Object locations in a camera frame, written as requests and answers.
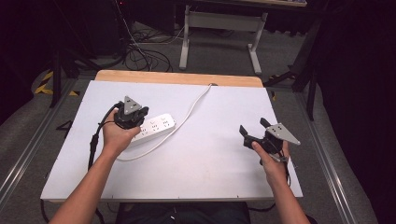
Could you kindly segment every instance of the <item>table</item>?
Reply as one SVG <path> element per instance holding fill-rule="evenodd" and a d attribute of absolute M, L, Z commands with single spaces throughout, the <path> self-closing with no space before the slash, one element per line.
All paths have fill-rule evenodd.
<path fill-rule="evenodd" d="M 250 134 L 262 134 L 261 116 L 276 123 L 268 94 L 259 78 L 100 71 L 84 95 L 41 199 L 62 202 L 76 187 L 86 174 L 89 142 L 97 128 L 97 120 L 106 113 L 108 105 L 116 103 L 125 92 L 133 93 L 135 99 L 141 100 L 139 103 L 149 106 L 147 119 L 165 111 L 178 122 L 185 117 L 195 96 L 207 88 L 203 85 L 213 82 L 230 86 L 211 87 L 187 122 L 160 148 L 136 161 L 116 161 L 101 201 L 197 202 L 273 198 L 259 157 L 243 147 L 243 137 L 238 132 L 239 125 L 243 124 Z M 96 157 L 103 145 L 100 136 Z M 128 158 L 145 152 L 156 141 L 161 141 L 161 137 L 128 148 L 121 156 Z M 292 162 L 289 169 L 291 189 L 296 197 L 302 197 Z"/>
<path fill-rule="evenodd" d="M 185 1 L 186 4 L 194 4 L 196 2 L 203 1 Z M 206 1 L 206 2 L 224 2 L 224 1 Z M 240 4 L 261 4 L 265 6 L 282 6 L 282 7 L 305 7 L 306 2 L 291 2 L 282 0 L 240 0 Z M 256 49 L 262 36 L 262 30 L 267 18 L 265 9 L 260 17 L 250 16 L 237 16 L 237 15 L 226 15 L 217 13 L 205 13 L 190 11 L 191 6 L 186 5 L 185 17 L 184 17 L 184 37 L 183 45 L 180 55 L 179 68 L 185 70 L 187 68 L 187 60 L 189 54 L 189 29 L 190 27 L 201 27 L 201 28 L 212 28 L 212 29 L 225 29 L 225 30 L 236 30 L 246 32 L 256 32 L 252 44 L 247 45 L 247 49 L 250 55 L 250 60 L 253 65 L 254 73 L 260 75 L 262 69 L 260 67 L 259 60 L 257 58 Z"/>

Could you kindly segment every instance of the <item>white metal frame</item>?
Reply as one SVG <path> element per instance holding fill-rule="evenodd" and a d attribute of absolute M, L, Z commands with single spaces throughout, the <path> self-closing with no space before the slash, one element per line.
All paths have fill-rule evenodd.
<path fill-rule="evenodd" d="M 262 13 L 261 17 L 236 16 L 226 14 L 215 14 L 205 12 L 190 11 L 191 6 L 186 6 L 184 16 L 184 37 L 181 48 L 179 68 L 185 70 L 187 68 L 187 59 L 189 56 L 189 29 L 190 27 L 226 29 L 236 31 L 256 32 L 253 44 L 248 44 L 247 49 L 253 64 L 254 73 L 260 75 L 259 59 L 257 58 L 256 49 L 259 45 L 262 29 L 267 18 L 267 13 Z"/>

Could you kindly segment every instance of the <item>black pants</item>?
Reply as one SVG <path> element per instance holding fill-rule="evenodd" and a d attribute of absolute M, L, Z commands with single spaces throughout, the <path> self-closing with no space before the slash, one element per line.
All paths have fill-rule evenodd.
<path fill-rule="evenodd" d="M 242 202 L 214 203 L 135 203 L 120 205 L 120 224 L 249 224 L 248 206 Z"/>

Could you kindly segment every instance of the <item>finger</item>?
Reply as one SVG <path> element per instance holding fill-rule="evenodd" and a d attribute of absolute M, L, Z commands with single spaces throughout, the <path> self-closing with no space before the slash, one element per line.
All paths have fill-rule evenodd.
<path fill-rule="evenodd" d="M 283 155 L 285 157 L 288 157 L 290 155 L 289 152 L 289 143 L 287 141 L 283 141 L 283 146 L 282 146 L 282 150 L 283 150 Z"/>
<path fill-rule="evenodd" d="M 271 162 L 272 158 L 268 155 L 268 153 L 262 148 L 262 146 L 260 146 L 260 144 L 258 144 L 257 142 L 253 142 L 251 144 L 251 146 L 253 147 L 253 149 L 257 152 L 257 154 L 259 154 L 260 158 L 262 159 L 262 162 L 264 162 L 264 164 Z"/>
<path fill-rule="evenodd" d="M 114 121 L 114 115 L 119 112 L 119 110 L 117 108 L 114 108 L 107 116 L 106 118 L 106 122 L 108 121 Z"/>

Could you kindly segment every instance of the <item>white tabletop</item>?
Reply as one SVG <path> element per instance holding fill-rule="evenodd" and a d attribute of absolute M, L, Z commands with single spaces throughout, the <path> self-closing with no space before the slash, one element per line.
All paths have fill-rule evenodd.
<path fill-rule="evenodd" d="M 92 81 L 64 145 L 53 165 L 41 199 L 64 201 L 87 172 L 90 142 L 107 110 L 128 95 L 148 106 L 147 119 L 168 113 L 177 125 L 207 86 Z M 102 201 L 182 202 L 248 201 L 273 198 L 259 156 L 243 147 L 239 125 L 262 137 L 260 118 L 275 124 L 265 88 L 213 86 L 190 118 L 160 147 L 136 161 L 116 161 Z M 163 139 L 127 148 L 122 158 L 138 156 Z M 96 157 L 103 146 L 100 135 Z M 302 191 L 292 163 L 291 189 Z"/>

